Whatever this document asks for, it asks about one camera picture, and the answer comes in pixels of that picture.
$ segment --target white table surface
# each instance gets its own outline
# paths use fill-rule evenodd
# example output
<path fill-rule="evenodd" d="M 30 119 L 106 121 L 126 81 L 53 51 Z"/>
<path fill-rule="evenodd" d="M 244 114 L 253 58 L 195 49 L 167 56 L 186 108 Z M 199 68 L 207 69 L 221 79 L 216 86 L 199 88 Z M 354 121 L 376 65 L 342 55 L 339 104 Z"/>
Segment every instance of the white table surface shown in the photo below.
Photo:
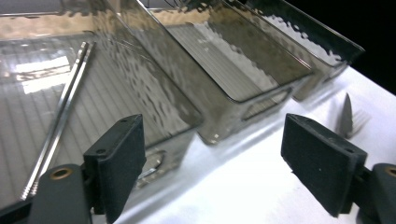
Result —
<path fill-rule="evenodd" d="M 352 68 L 303 103 L 281 111 L 214 147 L 198 136 L 175 171 L 135 191 L 118 223 L 356 223 L 358 207 L 331 217 L 280 156 L 286 113 L 331 130 L 346 92 L 353 112 L 370 117 L 350 141 L 368 152 L 366 167 L 396 163 L 396 97 Z M 102 223 L 102 217 L 94 217 Z"/>

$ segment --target white tabletop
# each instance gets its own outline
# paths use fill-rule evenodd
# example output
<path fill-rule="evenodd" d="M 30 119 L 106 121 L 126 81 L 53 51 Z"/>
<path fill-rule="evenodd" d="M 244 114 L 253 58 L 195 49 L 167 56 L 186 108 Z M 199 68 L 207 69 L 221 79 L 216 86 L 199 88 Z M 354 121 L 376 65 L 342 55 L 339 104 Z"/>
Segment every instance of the white tabletop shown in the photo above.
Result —
<path fill-rule="evenodd" d="M 303 103 L 290 100 L 217 146 L 196 136 L 181 166 L 134 192 L 118 223 L 356 223 L 356 205 L 331 217 L 280 156 L 286 113 L 333 130 L 346 93 L 353 112 L 370 118 L 350 140 L 368 152 L 366 167 L 396 163 L 396 97 L 348 68 Z"/>

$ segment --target plastic container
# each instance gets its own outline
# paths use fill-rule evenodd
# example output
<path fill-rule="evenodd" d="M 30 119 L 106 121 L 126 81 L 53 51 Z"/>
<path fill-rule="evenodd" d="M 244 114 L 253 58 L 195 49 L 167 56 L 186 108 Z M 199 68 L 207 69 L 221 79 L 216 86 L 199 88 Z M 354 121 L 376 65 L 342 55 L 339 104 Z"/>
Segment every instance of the plastic container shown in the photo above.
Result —
<path fill-rule="evenodd" d="M 283 0 L 253 0 L 242 5 L 224 0 L 252 21 L 296 58 L 309 64 L 314 75 L 294 93 L 302 101 L 340 75 L 364 49 Z"/>
<path fill-rule="evenodd" d="M 106 1 L 0 17 L 0 207 L 21 196 L 83 41 L 96 47 L 52 165 L 82 154 L 118 119 L 142 114 L 148 161 L 137 187 L 178 167 L 201 114 Z"/>
<path fill-rule="evenodd" d="M 121 0 L 119 13 L 203 113 L 198 133 L 207 144 L 276 112 L 310 74 L 222 1 L 147 11 L 138 1 Z M 199 65 L 185 60 L 189 55 Z"/>

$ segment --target black plastic part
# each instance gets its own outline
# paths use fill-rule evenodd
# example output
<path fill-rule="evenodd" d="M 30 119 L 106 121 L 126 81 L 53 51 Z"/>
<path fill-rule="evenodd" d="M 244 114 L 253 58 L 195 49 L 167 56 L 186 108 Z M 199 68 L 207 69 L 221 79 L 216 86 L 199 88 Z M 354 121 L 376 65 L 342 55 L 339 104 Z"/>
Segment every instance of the black plastic part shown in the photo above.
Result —
<path fill-rule="evenodd" d="M 312 119 L 288 114 L 281 156 L 328 213 L 349 213 L 350 186 L 366 152 Z"/>
<path fill-rule="evenodd" d="M 26 223 L 33 198 L 14 203 L 0 210 L 0 223 Z"/>
<path fill-rule="evenodd" d="M 28 223 L 92 223 L 79 166 L 58 166 L 40 177 Z"/>
<path fill-rule="evenodd" d="M 119 120 L 84 153 L 84 162 L 94 212 L 113 223 L 146 162 L 142 116 Z"/>
<path fill-rule="evenodd" d="M 370 178 L 370 187 L 381 223 L 396 223 L 396 166 L 376 164 Z"/>

